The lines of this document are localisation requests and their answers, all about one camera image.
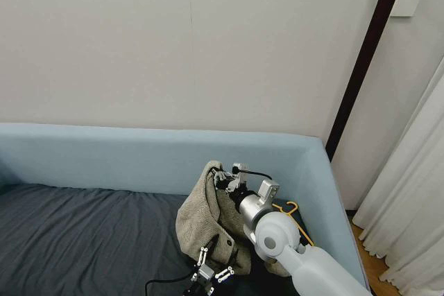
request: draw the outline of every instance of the cable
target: cable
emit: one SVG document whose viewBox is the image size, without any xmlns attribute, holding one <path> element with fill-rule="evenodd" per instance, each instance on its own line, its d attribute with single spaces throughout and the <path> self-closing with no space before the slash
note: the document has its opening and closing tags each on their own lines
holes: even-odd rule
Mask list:
<svg viewBox="0 0 444 296">
<path fill-rule="evenodd" d="M 186 278 L 192 276 L 194 274 L 195 269 L 193 269 L 191 272 L 187 273 L 187 275 L 183 277 L 178 277 L 177 279 L 170 279 L 170 280 L 161 280 L 161 279 L 153 279 L 149 280 L 145 283 L 145 296 L 148 296 L 148 285 L 149 284 L 172 284 L 173 282 L 179 282 L 182 280 L 185 280 Z"/>
<path fill-rule="evenodd" d="M 273 180 L 273 178 L 271 178 L 270 176 L 268 176 L 265 173 L 256 173 L 255 171 L 240 170 L 236 166 L 233 166 L 232 173 L 234 173 L 234 174 L 237 174 L 237 173 L 248 173 L 250 175 L 264 176 L 264 177 L 268 178 L 269 180 Z"/>
</svg>

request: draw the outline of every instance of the white wall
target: white wall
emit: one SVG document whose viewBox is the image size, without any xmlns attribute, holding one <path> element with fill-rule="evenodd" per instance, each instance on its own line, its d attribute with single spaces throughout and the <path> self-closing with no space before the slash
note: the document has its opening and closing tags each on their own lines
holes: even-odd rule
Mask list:
<svg viewBox="0 0 444 296">
<path fill-rule="evenodd" d="M 347 208 L 367 194 L 443 57 L 443 0 L 389 19 L 332 162 Z"/>
<path fill-rule="evenodd" d="M 326 141 L 376 1 L 0 0 L 0 121 Z M 334 160 L 347 208 L 437 65 L 441 8 L 389 23 Z"/>
</svg>

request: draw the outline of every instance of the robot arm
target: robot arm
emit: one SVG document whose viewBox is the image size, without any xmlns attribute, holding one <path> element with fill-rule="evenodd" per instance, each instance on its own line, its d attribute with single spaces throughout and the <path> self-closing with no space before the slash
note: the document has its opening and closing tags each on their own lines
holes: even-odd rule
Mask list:
<svg viewBox="0 0 444 296">
<path fill-rule="evenodd" d="M 284 213 L 273 211 L 272 201 L 279 184 L 264 180 L 258 194 L 246 188 L 243 164 L 235 164 L 237 174 L 225 190 L 244 218 L 244 232 L 265 261 L 279 261 L 291 274 L 301 296 L 371 296 L 349 272 L 325 250 L 300 244 L 299 230 Z"/>
</svg>

